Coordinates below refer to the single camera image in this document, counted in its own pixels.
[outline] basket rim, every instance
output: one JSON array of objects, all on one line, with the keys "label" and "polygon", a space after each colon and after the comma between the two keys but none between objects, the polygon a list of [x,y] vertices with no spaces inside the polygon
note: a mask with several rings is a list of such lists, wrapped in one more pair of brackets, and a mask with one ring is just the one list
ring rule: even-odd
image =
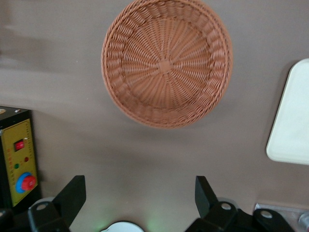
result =
[{"label": "basket rim", "polygon": [[[121,101],[118,99],[118,97],[115,95],[115,93],[112,90],[112,86],[109,80],[109,75],[107,72],[107,51],[109,44],[111,42],[112,36],[114,32],[118,29],[119,25],[125,20],[126,16],[130,15],[137,9],[144,7],[149,4],[158,3],[158,2],[166,2],[166,1],[174,1],[174,2],[180,2],[187,5],[190,5],[194,7],[196,10],[200,11],[201,14],[207,15],[209,20],[211,20],[213,26],[215,27],[216,31],[219,31],[220,41],[224,41],[223,45],[225,46],[225,50],[227,51],[227,54],[225,54],[225,64],[226,69],[224,72],[224,82],[220,87],[220,91],[218,91],[215,98],[212,99],[211,105],[212,107],[205,109],[202,113],[198,114],[196,117],[194,117],[194,120],[191,121],[185,121],[185,122],[179,122],[179,123],[157,123],[149,121],[143,117],[137,116],[134,112],[132,112],[129,108],[124,107],[121,103]],[[112,22],[109,29],[107,30],[104,43],[102,46],[101,51],[101,72],[104,80],[104,84],[107,88],[107,91],[109,95],[111,96],[111,99],[113,102],[118,106],[118,108],[121,109],[123,113],[125,113],[127,116],[129,116],[131,119],[145,124],[150,127],[154,128],[162,128],[162,129],[173,129],[173,128],[180,128],[183,126],[190,125],[199,119],[201,119],[204,115],[209,113],[222,99],[223,95],[225,94],[227,90],[227,86],[229,85],[230,78],[232,75],[232,69],[233,69],[233,48],[232,48],[232,41],[229,36],[229,33],[222,22],[219,15],[206,3],[200,1],[200,0],[135,0],[134,2],[130,3],[125,9],[122,10],[122,12],[116,17],[116,19]]]}]

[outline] white plastic plate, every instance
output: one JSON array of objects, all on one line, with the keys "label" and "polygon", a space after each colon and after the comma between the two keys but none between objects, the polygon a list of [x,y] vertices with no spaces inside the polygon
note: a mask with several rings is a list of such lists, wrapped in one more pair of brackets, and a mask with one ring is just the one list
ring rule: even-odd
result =
[{"label": "white plastic plate", "polygon": [[120,221],[112,224],[101,232],[144,232],[141,227],[127,221]]},{"label": "white plastic plate", "polygon": [[266,152],[274,161],[309,165],[309,59],[289,73]]}]

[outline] brown basket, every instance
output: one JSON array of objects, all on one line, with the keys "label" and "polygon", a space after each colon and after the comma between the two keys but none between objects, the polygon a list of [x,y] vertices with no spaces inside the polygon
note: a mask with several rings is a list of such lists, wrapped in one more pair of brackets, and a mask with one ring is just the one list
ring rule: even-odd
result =
[{"label": "brown basket", "polygon": [[178,128],[209,113],[223,96],[232,45],[218,15],[199,0],[136,0],[110,26],[102,74],[131,118]]}]

